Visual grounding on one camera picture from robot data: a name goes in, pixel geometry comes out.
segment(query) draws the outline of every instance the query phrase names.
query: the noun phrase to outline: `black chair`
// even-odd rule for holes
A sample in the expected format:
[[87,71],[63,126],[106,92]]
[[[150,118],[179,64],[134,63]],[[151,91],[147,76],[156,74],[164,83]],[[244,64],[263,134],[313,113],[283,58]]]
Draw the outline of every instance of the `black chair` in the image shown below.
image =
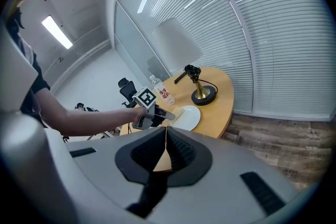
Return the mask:
[[129,104],[126,104],[126,102],[123,102],[122,104],[125,105],[127,108],[133,108],[137,105],[136,102],[133,102],[133,95],[136,94],[136,89],[134,86],[133,81],[128,81],[126,78],[121,79],[118,82],[118,86],[120,88],[120,93],[127,99]]

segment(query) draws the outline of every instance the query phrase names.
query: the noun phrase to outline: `black t-shirt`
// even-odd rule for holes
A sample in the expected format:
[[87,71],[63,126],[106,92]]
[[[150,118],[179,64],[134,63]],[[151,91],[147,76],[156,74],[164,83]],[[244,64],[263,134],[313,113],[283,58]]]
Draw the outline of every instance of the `black t-shirt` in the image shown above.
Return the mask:
[[[9,18],[9,20],[6,23],[7,30],[12,37],[13,41],[16,43],[16,45],[19,47],[21,52],[25,55],[25,48],[24,48],[24,41],[22,37],[19,35],[19,29],[23,28],[21,24],[21,12],[18,8],[15,13]],[[39,114],[39,106],[35,98],[35,93],[37,93],[39,90],[43,88],[47,88],[50,90],[50,87],[48,83],[43,79],[42,77],[42,71],[41,67],[38,65],[36,54],[33,52],[33,67],[38,72],[38,76],[36,80],[34,81],[33,85],[31,86],[30,91],[27,93],[25,100],[22,103],[21,106],[21,112],[24,114],[28,114],[36,118],[40,123],[43,124],[41,120],[41,116]]]

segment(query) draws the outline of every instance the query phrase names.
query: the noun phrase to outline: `wooden floor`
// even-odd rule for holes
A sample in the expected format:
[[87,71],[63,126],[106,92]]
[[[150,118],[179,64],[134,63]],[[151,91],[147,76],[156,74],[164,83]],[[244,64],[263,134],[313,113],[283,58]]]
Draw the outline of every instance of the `wooden floor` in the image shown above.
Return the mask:
[[318,182],[324,174],[335,138],[335,120],[286,121],[238,114],[233,114],[222,136],[276,167],[298,190]]

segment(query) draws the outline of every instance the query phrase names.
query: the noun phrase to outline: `black base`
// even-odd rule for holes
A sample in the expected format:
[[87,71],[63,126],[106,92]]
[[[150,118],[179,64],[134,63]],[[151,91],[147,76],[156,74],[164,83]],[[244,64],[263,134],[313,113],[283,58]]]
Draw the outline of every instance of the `black base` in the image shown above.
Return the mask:
[[204,99],[197,99],[196,98],[196,91],[193,92],[193,94],[191,95],[191,100],[193,100],[195,105],[206,105],[206,104],[210,104],[212,101],[215,100],[216,98],[216,90],[214,87],[212,86],[203,86],[205,89],[209,89],[210,90],[210,94],[204,98]]

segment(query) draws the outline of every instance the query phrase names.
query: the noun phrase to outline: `hand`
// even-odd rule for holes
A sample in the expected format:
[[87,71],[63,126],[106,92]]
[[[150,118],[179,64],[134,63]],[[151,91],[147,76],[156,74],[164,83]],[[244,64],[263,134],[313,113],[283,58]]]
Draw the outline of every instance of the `hand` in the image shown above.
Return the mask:
[[146,117],[147,115],[147,109],[142,106],[140,108],[134,108],[135,111],[135,118],[134,118],[134,123],[138,123],[140,118]]

